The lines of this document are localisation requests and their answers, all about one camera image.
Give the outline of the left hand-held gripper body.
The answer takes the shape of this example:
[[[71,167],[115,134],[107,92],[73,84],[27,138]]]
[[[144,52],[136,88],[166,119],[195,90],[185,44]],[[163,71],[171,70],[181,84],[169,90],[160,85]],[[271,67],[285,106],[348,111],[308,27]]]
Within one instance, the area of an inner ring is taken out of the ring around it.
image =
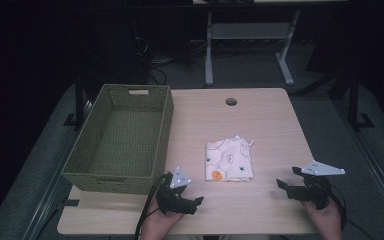
[[[168,172],[156,194],[159,210],[166,215],[168,212],[179,213],[182,206],[192,206],[191,200],[184,199],[181,194],[186,190],[191,179],[176,167]]]

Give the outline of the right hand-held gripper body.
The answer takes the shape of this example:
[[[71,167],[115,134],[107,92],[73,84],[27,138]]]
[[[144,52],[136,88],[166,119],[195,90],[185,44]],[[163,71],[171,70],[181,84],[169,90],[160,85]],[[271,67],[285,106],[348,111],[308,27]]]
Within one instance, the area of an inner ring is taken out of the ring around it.
[[[305,167],[299,167],[306,174],[303,178],[303,186],[292,186],[293,191],[286,192],[289,199],[312,202],[317,210],[327,206],[328,199],[331,198],[341,210],[346,207],[333,194],[332,185],[327,179],[328,176],[344,175],[343,168],[337,168],[316,160],[312,160]]]

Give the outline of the printed white cloth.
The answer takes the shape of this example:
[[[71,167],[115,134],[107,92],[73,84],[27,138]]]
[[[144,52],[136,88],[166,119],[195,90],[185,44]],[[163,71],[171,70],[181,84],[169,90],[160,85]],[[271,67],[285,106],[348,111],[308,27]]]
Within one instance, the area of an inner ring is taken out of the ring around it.
[[[253,144],[253,141],[247,141],[238,135],[216,142],[207,142],[205,180],[251,181],[254,177],[251,158]]]

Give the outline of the green woven basket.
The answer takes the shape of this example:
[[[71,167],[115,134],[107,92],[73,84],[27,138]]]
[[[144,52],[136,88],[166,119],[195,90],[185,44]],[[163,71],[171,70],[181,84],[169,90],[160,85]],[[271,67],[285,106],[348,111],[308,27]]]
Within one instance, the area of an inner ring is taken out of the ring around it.
[[[104,85],[62,175],[82,191],[146,195],[165,172],[173,111],[168,86]]]

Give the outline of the person's left hand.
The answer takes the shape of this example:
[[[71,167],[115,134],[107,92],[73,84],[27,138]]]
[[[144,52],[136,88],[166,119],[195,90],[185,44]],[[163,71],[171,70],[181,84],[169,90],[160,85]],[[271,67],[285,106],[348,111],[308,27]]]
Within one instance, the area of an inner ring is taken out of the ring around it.
[[[184,217],[180,213],[164,215],[152,198],[147,216],[142,224],[140,240],[164,240],[170,230]]]

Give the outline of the person's right hand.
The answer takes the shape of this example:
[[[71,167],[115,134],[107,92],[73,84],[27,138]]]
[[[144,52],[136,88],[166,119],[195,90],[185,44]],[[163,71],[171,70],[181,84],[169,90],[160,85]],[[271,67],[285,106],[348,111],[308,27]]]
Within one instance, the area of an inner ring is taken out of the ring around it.
[[[323,240],[342,240],[341,214],[332,199],[328,199],[324,209],[317,210],[312,202],[301,201],[310,220]]]

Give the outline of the black metal stand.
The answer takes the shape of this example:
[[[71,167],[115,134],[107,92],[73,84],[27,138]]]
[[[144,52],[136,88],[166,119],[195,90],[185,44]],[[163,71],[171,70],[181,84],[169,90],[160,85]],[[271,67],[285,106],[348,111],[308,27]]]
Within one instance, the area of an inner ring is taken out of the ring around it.
[[[69,114],[64,122],[64,126],[73,126],[78,129],[85,119],[85,92],[81,75],[78,75],[74,84],[75,87],[75,112]]]
[[[374,124],[366,113],[358,110],[359,82],[355,73],[349,80],[348,122],[355,131],[361,128],[374,128]]]

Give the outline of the metal frame rail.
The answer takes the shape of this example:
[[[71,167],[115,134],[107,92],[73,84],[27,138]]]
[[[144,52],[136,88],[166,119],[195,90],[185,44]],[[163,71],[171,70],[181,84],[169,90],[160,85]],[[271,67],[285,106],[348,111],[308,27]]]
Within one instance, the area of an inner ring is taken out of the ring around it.
[[[361,135],[360,129],[354,127],[349,122],[346,114],[346,109],[343,106],[343,104],[340,103],[339,101],[334,101],[333,106],[338,112],[341,118],[341,121],[346,126],[346,129],[349,132],[350,136],[353,138],[354,142],[356,143],[357,148],[363,155],[368,171],[371,173],[372,177],[374,178],[374,181],[377,184],[379,191],[384,198],[384,171],[381,169],[381,166],[377,162],[377,158],[375,157],[373,152],[369,149],[369,146],[367,145],[366,141]]]
[[[59,200],[58,197],[58,192],[61,190],[62,181],[64,180],[62,177],[62,170],[68,159],[68,155],[74,146],[74,142],[79,135],[80,127],[82,126],[82,124],[77,125],[73,118],[77,118],[77,114],[69,114],[67,117],[68,123],[65,125],[73,127],[73,132],[70,135],[68,145],[64,149],[62,157],[55,167],[55,171],[46,187],[44,195],[39,201],[33,217],[23,234],[22,240],[38,240],[41,233],[45,230],[46,226],[58,213],[65,202],[65,200]]]

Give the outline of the white metal desk frame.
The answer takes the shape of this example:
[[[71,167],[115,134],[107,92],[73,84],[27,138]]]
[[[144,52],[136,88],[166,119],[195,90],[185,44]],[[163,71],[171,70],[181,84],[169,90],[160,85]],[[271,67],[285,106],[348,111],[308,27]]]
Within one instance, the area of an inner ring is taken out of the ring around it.
[[[205,84],[212,86],[213,63],[212,63],[212,41],[213,40],[283,40],[283,49],[275,54],[285,83],[289,86],[295,84],[286,57],[292,42],[296,25],[300,16],[295,11],[289,22],[274,23],[217,23],[212,20],[213,14],[207,14],[206,26],[206,55],[205,55]]]

